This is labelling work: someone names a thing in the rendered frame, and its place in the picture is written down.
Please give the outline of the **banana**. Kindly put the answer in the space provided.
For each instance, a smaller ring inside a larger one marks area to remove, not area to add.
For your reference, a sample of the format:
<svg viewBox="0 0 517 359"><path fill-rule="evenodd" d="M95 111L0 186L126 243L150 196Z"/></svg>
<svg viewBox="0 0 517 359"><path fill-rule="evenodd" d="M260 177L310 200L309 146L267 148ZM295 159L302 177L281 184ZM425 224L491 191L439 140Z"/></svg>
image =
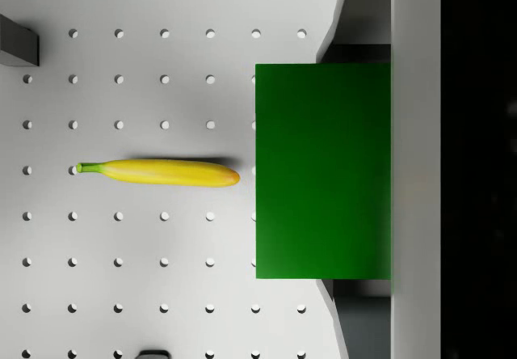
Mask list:
<svg viewBox="0 0 517 359"><path fill-rule="evenodd" d="M165 184L223 188L237 184L240 175L220 164L174 159L125 159L78 163L77 173L99 173L135 184Z"/></svg>

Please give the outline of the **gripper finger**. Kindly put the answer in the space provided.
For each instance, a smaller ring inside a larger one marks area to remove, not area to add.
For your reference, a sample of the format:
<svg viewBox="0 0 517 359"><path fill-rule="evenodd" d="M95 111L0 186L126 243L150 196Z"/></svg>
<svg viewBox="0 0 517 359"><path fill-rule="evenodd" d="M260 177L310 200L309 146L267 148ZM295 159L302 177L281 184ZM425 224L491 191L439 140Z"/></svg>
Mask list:
<svg viewBox="0 0 517 359"><path fill-rule="evenodd" d="M390 280L322 280L332 298L344 297L390 297Z"/></svg>
<svg viewBox="0 0 517 359"><path fill-rule="evenodd" d="M321 63L389 63L390 44L331 44Z"/></svg>

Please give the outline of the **green block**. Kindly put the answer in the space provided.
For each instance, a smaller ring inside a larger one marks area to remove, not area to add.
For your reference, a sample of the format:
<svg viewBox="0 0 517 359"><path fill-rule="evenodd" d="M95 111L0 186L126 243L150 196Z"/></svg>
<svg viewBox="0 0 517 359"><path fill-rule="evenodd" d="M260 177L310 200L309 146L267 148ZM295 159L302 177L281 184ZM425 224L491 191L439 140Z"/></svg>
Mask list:
<svg viewBox="0 0 517 359"><path fill-rule="evenodd" d="M391 277L391 66L258 64L256 275Z"/></svg>

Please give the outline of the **grey cube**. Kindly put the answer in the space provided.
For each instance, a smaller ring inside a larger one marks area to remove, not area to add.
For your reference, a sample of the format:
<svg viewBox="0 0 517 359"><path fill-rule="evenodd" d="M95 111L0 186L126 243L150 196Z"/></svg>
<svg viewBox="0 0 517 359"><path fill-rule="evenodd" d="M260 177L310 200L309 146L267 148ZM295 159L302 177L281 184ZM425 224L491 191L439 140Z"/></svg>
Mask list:
<svg viewBox="0 0 517 359"><path fill-rule="evenodd" d="M1 14L0 64L6 66L40 65L39 36Z"/></svg>

